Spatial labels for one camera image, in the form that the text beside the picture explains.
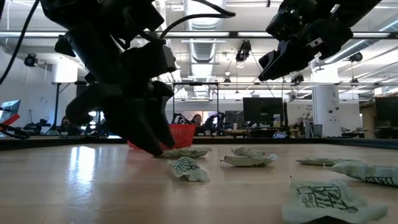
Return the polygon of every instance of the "black cable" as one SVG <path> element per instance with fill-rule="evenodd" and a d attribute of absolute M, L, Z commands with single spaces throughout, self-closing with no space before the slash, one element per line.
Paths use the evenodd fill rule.
<path fill-rule="evenodd" d="M 127 20 L 127 22 L 128 22 L 128 24 L 130 25 L 130 27 L 132 27 L 134 30 L 137 30 L 137 24 L 134 22 L 134 19 L 131 17 L 129 11 L 130 11 L 130 7 L 124 8 L 124 10 L 123 10 L 123 17 Z M 159 40 L 158 38 L 153 37 L 153 36 L 147 34 L 147 33 L 144 32 L 144 31 L 139 31 L 138 34 L 139 34 L 142 38 L 148 40 L 149 42 L 162 42 L 163 44 L 165 44 L 165 41 Z"/>
<path fill-rule="evenodd" d="M 208 2 L 206 0 L 192 0 L 192 1 L 202 3 L 202 4 L 204 4 L 204 5 L 208 6 L 208 7 L 216 10 L 220 14 L 194 14 L 194 15 L 185 16 L 185 17 L 173 22 L 171 25 L 169 25 L 168 28 L 166 28 L 162 32 L 162 34 L 160 35 L 160 39 L 161 40 L 166 36 L 166 34 L 171 29 L 173 29 L 177 25 L 179 25 L 179 24 L 181 24 L 181 23 L 183 23 L 183 22 L 185 22 L 187 20 L 196 19 L 196 18 L 221 18 L 221 19 L 228 19 L 228 18 L 232 18 L 232 17 L 234 17 L 236 15 L 234 12 L 229 12 L 229 11 L 223 9 L 222 7 L 219 7 L 219 6 L 217 6 L 217 5 L 213 4 L 213 3 L 210 3 L 210 2 Z"/>
<path fill-rule="evenodd" d="M 185 16 L 175 22 L 173 22 L 171 25 L 169 25 L 160 35 L 160 39 L 164 39 L 164 37 L 166 36 L 166 34 L 173 29 L 174 27 L 176 27 L 177 25 L 179 25 L 180 23 L 183 23 L 187 20 L 190 19 L 196 19 L 196 18 L 221 18 L 221 19 L 227 19 L 227 18 L 231 18 L 231 16 L 226 16 L 223 14 L 194 14 L 194 15 L 189 15 L 189 16 Z"/>
<path fill-rule="evenodd" d="M 0 79 L 0 85 L 2 85 L 2 83 L 6 79 L 8 73 L 11 70 L 12 64 L 14 63 L 15 59 L 17 58 L 18 51 L 19 51 L 19 49 L 21 47 L 21 44 L 22 44 L 22 41 L 24 40 L 24 37 L 25 37 L 27 26 L 29 25 L 29 22 L 32 19 L 33 13 L 35 12 L 35 10 L 37 8 L 37 5 L 39 5 L 39 2 L 40 2 L 39 0 L 36 0 L 35 3 L 33 3 L 32 9 L 30 9 L 30 12 L 29 12 L 29 14 L 28 14 L 28 16 L 26 18 L 25 24 L 24 24 L 24 26 L 23 26 L 23 28 L 21 30 L 21 36 L 19 36 L 18 43 L 15 46 L 14 53 L 12 53 L 10 62 L 8 63 L 8 66 L 7 66 L 6 70 L 4 71 L 4 73 L 3 73 L 3 75 L 2 75 L 2 77 Z"/>
<path fill-rule="evenodd" d="M 221 13 L 221 14 L 223 14 L 223 15 L 231 16 L 231 17 L 234 17 L 234 16 L 235 16 L 235 13 L 234 13 L 234 12 L 229 12 L 229 11 L 223 9 L 222 7 L 219 7 L 219 6 L 217 6 L 217 5 L 213 4 L 213 3 L 210 3 L 210 2 L 208 2 L 208 1 L 206 1 L 206 0 L 192 0 L 192 1 L 202 3 L 202 4 L 204 4 L 205 6 L 208 6 L 208 7 L 210 7 L 210 8 L 212 8 L 212 9 L 216 10 L 217 12 L 219 12 L 219 13 Z"/>

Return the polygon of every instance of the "white pillar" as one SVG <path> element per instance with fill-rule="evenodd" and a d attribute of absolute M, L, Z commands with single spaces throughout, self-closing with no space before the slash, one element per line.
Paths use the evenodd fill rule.
<path fill-rule="evenodd" d="M 322 70 L 312 70 L 312 81 L 315 83 L 338 83 L 337 66 L 322 66 Z M 314 124 L 322 124 L 324 137 L 340 137 L 339 92 L 337 86 L 318 85 L 312 88 Z"/>

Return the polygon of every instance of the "desk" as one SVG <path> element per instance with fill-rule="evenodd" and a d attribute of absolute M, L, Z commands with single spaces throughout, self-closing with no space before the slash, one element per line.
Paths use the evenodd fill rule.
<path fill-rule="evenodd" d="M 250 145 L 275 153 L 265 168 L 220 162 L 234 145 L 211 147 L 196 159 L 210 182 L 172 175 L 168 159 L 126 144 L 89 144 L 0 152 L 2 223 L 283 224 L 290 175 L 297 180 L 342 179 L 371 205 L 388 205 L 377 224 L 398 219 L 397 188 L 361 182 L 323 167 L 295 162 L 303 157 L 342 157 L 394 166 L 393 149 L 336 145 Z"/>

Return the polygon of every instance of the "crumpled paper bag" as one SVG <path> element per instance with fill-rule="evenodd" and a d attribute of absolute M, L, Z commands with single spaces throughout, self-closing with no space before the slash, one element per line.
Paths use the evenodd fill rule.
<path fill-rule="evenodd" d="M 169 161 L 173 174 L 180 178 L 186 177 L 189 181 L 210 181 L 209 177 L 198 164 L 189 157 L 181 157 L 177 161 Z"/>
<path fill-rule="evenodd" d="M 312 158 L 312 157 L 305 157 L 304 159 L 297 159 L 297 162 L 305 165 L 316 165 L 316 166 L 334 166 L 341 162 L 360 162 L 359 160 L 355 159 L 331 159 L 331 158 Z"/>
<path fill-rule="evenodd" d="M 225 156 L 222 162 L 238 166 L 238 167 L 265 167 L 278 157 L 271 154 L 269 157 L 265 156 Z"/>
<path fill-rule="evenodd" d="M 362 224 L 386 214 L 387 206 L 368 205 L 342 180 L 292 179 L 289 203 L 282 206 L 282 216 L 288 224 L 307 223 L 322 217 Z"/>
<path fill-rule="evenodd" d="M 265 156 L 266 152 L 258 149 L 246 149 L 245 147 L 239 147 L 237 149 L 231 149 L 235 156 Z"/>
<path fill-rule="evenodd" d="M 198 158 L 207 155 L 211 148 L 207 147 L 185 147 L 181 149 L 165 150 L 160 157 L 189 157 Z"/>
<path fill-rule="evenodd" d="M 343 162 L 326 169 L 375 184 L 398 187 L 398 167 L 372 166 L 359 162 Z"/>

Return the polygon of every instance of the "computer monitor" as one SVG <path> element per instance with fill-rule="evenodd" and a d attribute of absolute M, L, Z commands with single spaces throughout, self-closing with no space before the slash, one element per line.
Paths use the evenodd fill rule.
<path fill-rule="evenodd" d="M 397 110 L 398 97 L 376 97 L 376 114 L 379 123 L 388 121 L 388 126 L 398 126 Z"/>
<path fill-rule="evenodd" d="M 3 123 L 18 113 L 20 100 L 13 100 L 1 104 L 2 110 L 0 111 L 0 123 Z"/>
<path fill-rule="evenodd" d="M 278 114 L 283 120 L 284 110 L 282 98 L 243 98 L 244 121 L 269 123 Z"/>

